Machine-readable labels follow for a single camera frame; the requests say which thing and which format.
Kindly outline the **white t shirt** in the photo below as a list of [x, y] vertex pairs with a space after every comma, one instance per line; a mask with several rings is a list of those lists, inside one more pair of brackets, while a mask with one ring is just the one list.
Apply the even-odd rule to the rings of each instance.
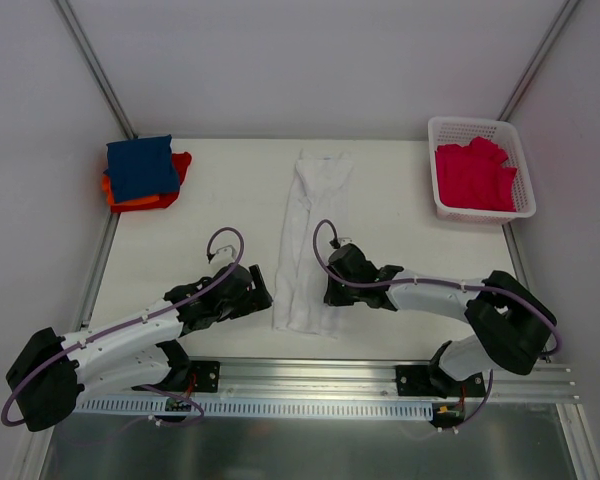
[[314, 253], [329, 249], [330, 236], [320, 233], [317, 243], [313, 236], [323, 219], [339, 232], [345, 230], [353, 168], [347, 152], [313, 155], [303, 150], [295, 162], [275, 276], [275, 330], [327, 338], [339, 333], [342, 314], [324, 303], [329, 277]]

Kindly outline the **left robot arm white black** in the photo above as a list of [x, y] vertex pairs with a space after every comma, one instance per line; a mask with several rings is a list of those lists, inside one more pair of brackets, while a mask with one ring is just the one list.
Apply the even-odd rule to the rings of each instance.
[[19, 423], [54, 427], [88, 401], [125, 389], [214, 392], [219, 365], [189, 358], [180, 338], [269, 309], [273, 298], [258, 266], [226, 266], [173, 287], [148, 308], [110, 326], [59, 335], [42, 329], [6, 374]]

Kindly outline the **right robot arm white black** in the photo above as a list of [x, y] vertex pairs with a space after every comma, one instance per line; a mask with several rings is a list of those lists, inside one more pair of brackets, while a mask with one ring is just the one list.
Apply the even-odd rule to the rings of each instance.
[[324, 270], [328, 306], [427, 312], [471, 327], [470, 336], [443, 343], [429, 360], [417, 388], [425, 395], [456, 396], [470, 377], [495, 368], [527, 375], [558, 338], [555, 316], [504, 271], [469, 281], [423, 277], [395, 265], [378, 268], [354, 244], [336, 245]]

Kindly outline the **crumpled pink t shirt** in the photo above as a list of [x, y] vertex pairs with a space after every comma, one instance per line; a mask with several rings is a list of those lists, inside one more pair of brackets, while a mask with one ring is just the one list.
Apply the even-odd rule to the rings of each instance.
[[518, 169], [507, 167], [504, 149], [475, 137], [468, 145], [441, 145], [435, 152], [438, 193], [452, 208], [514, 212], [513, 187]]

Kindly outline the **folded blue t shirt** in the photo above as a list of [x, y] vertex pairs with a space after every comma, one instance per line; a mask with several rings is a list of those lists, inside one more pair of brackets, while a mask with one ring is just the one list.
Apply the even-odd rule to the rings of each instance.
[[172, 136], [165, 135], [107, 144], [105, 173], [117, 202], [179, 191], [171, 142]]

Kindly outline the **white plastic basket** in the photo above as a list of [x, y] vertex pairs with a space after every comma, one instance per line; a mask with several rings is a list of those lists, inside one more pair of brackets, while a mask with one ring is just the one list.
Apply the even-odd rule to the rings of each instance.
[[507, 122], [428, 121], [433, 198], [441, 219], [504, 225], [536, 213], [520, 137]]

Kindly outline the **folded orange t shirt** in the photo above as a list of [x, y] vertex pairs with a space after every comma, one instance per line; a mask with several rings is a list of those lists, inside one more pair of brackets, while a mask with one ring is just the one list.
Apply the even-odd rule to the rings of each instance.
[[159, 195], [150, 195], [150, 196], [145, 196], [145, 197], [139, 197], [139, 198], [132, 199], [132, 200], [127, 200], [124, 202], [117, 202], [115, 200], [113, 192], [112, 192], [111, 180], [106, 174], [102, 175], [101, 188], [102, 188], [103, 192], [105, 193], [107, 204], [109, 206], [113, 206], [113, 207], [140, 207], [140, 206], [152, 204], [154, 202], [157, 202], [160, 199]]

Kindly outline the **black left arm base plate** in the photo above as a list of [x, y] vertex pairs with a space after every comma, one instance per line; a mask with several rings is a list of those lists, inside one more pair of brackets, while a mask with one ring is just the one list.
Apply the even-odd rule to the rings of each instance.
[[194, 360], [171, 368], [166, 377], [152, 387], [174, 393], [216, 393], [221, 363]]

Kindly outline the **aluminium mounting rail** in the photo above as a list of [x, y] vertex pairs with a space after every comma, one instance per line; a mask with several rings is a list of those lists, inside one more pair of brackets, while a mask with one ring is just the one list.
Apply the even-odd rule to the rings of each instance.
[[[460, 397], [401, 397], [397, 365], [406, 360], [309, 360], [217, 358], [221, 363], [217, 395], [226, 398], [321, 400], [410, 400], [451, 402]], [[527, 376], [496, 369], [482, 373], [489, 399], [500, 403], [576, 404], [581, 392], [565, 365], [540, 362]]]

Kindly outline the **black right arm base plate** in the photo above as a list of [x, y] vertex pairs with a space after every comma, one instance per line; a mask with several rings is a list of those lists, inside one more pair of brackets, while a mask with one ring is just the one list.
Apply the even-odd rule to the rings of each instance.
[[401, 397], [483, 398], [486, 394], [480, 373], [459, 381], [425, 364], [397, 365], [394, 371], [397, 394]]

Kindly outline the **right aluminium frame post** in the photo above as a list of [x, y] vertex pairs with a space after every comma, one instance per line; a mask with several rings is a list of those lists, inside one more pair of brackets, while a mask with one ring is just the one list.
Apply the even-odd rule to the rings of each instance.
[[561, 3], [557, 13], [549, 23], [547, 30], [523, 69], [520, 78], [517, 80], [512, 92], [500, 110], [497, 117], [499, 121], [509, 121], [513, 117], [549, 57], [553, 47], [568, 28], [581, 3], [581, 0], [565, 0]]

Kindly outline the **aluminium frame post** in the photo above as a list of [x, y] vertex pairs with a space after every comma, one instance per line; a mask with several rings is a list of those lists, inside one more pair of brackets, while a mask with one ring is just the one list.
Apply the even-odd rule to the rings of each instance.
[[106, 74], [102, 63], [84, 29], [71, 1], [52, 0], [51, 4], [55, 8], [59, 18], [63, 22], [69, 36], [71, 37], [81, 59], [85, 63], [95, 85], [103, 97], [115, 123], [126, 139], [135, 139], [138, 137], [132, 122], [125, 112], [125, 109]]
[[581, 0], [565, 0], [561, 3], [557, 13], [549, 23], [547, 30], [523, 69], [520, 78], [517, 80], [512, 92], [500, 110], [497, 117], [499, 121], [509, 121], [513, 117], [549, 57], [553, 47], [568, 28], [581, 3]]

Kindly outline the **left aluminium frame post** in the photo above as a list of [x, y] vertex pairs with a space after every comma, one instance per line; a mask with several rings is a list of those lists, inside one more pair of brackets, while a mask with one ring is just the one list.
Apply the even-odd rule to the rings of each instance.
[[55, 8], [59, 18], [63, 22], [69, 36], [71, 37], [81, 59], [85, 63], [95, 85], [103, 97], [115, 123], [126, 139], [135, 139], [138, 137], [132, 122], [125, 112], [125, 109], [106, 74], [102, 63], [84, 29], [71, 1], [52, 0], [51, 4]]

